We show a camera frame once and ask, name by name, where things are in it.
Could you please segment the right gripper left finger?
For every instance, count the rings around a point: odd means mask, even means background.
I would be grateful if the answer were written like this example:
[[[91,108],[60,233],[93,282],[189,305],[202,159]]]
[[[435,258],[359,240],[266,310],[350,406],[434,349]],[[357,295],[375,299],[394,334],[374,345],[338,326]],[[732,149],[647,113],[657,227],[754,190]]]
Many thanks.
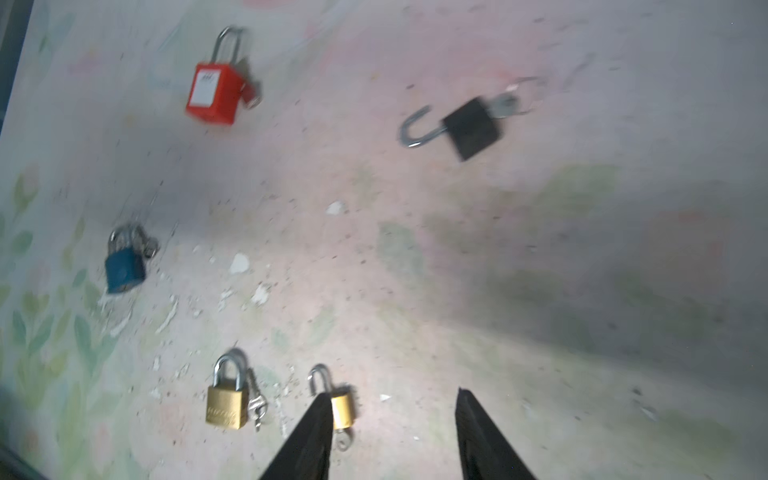
[[[260,479],[328,479],[332,437],[331,400],[327,393],[321,393],[315,397]]]

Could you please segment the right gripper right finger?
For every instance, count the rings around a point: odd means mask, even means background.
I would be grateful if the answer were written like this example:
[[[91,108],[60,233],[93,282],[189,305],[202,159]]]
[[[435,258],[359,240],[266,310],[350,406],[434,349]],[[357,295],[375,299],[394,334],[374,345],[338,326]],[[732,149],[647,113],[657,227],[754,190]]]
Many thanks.
[[[464,479],[536,480],[468,389],[458,390],[455,423]]]

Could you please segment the small brass padlock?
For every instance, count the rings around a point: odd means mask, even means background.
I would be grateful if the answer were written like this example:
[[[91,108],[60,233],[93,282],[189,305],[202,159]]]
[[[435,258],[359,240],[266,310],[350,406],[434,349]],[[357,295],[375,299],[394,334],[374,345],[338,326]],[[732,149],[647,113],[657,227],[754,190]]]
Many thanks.
[[[352,390],[348,385],[336,387],[327,366],[316,364],[307,376],[311,396],[318,394],[317,379],[321,380],[323,392],[330,396],[336,448],[346,452],[354,441],[352,429],[356,414]]]

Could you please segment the large brass padlock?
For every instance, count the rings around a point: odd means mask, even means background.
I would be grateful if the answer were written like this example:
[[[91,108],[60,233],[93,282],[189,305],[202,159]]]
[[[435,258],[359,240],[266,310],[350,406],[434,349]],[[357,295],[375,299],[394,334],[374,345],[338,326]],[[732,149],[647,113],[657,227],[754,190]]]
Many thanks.
[[[212,382],[207,390],[206,423],[239,430],[252,422],[259,430],[267,411],[266,397],[245,357],[237,350],[221,355],[214,364]]]

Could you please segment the blue padlock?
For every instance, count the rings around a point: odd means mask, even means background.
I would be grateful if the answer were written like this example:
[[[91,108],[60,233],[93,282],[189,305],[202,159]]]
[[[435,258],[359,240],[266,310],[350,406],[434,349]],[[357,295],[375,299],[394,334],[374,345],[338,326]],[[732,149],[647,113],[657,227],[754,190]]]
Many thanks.
[[[115,228],[107,242],[105,273],[107,293],[125,293],[146,280],[145,262],[155,257],[159,241],[147,234],[140,223]]]

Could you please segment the red padlock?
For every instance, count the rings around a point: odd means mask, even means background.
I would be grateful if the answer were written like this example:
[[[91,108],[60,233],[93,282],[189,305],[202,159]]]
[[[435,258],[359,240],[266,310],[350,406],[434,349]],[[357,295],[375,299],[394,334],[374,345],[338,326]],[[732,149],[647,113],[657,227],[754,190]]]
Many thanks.
[[[242,65],[240,47],[246,30],[230,25],[216,38],[211,58],[196,65],[185,112],[207,124],[234,124],[240,105],[253,109],[262,101],[261,85]]]

